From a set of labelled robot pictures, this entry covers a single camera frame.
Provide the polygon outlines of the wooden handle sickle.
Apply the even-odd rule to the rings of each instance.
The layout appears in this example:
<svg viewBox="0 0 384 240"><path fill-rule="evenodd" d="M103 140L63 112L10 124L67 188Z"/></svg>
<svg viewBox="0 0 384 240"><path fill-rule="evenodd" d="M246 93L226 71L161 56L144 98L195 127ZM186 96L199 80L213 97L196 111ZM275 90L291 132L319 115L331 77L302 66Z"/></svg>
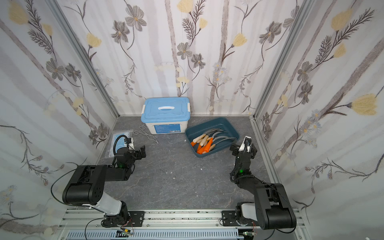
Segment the wooden handle sickle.
<svg viewBox="0 0 384 240"><path fill-rule="evenodd" d="M224 142L224 141L234 141L236 140L236 138L221 138L219 140L213 140L213 143L211 144L210 148L209 148L209 151L213 150L216 145L220 144L221 142Z"/></svg>
<svg viewBox="0 0 384 240"><path fill-rule="evenodd" d="M200 135L200 136L194 138L192 142L193 142L193 143L197 143L198 140L203 139L206 135L209 135L210 133L217 132L217 131L219 131L219 130L220 130L220 129L210 129L210 130L207 130L207 131L205 131L202 135Z"/></svg>
<svg viewBox="0 0 384 240"><path fill-rule="evenodd" d="M223 132L223 130L219 130L217 132L210 133L209 135L206 135L203 139L201 139L199 141L200 146L204 146L206 144L206 141L208 141L211 137L214 137L215 135L222 133L222 132Z"/></svg>

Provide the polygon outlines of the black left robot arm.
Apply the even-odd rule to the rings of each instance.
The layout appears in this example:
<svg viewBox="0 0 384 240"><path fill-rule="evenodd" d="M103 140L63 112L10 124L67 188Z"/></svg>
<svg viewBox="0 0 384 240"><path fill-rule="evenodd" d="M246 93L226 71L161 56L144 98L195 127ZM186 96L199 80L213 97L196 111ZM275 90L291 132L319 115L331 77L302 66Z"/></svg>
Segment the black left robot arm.
<svg viewBox="0 0 384 240"><path fill-rule="evenodd" d="M133 223L133 215L127 204L108 195L104 188L106 182L127 181L134 173L135 162L144 159L146 146L139 150L130 147L132 140L125 135L117 137L113 144L114 159L110 165L78 165L69 171L72 177L67 183L62 199L53 193L52 197L62 205L70 207L89 207L104 214L101 225L104 228L124 228Z"/></svg>

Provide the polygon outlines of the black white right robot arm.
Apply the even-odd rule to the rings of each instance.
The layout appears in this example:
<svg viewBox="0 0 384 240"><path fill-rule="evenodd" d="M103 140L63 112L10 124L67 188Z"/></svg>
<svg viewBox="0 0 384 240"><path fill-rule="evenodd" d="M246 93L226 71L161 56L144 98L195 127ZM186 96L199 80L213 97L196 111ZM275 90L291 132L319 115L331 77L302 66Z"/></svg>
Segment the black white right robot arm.
<svg viewBox="0 0 384 240"><path fill-rule="evenodd" d="M231 145L230 150L236 157L230 181L254 196L253 203L240 204L241 216L256 221L263 230L283 233L284 229L288 229L286 234L294 232L297 218L284 186L260 180L250 170L251 160L257 153L252 139L246 137L241 145Z"/></svg>

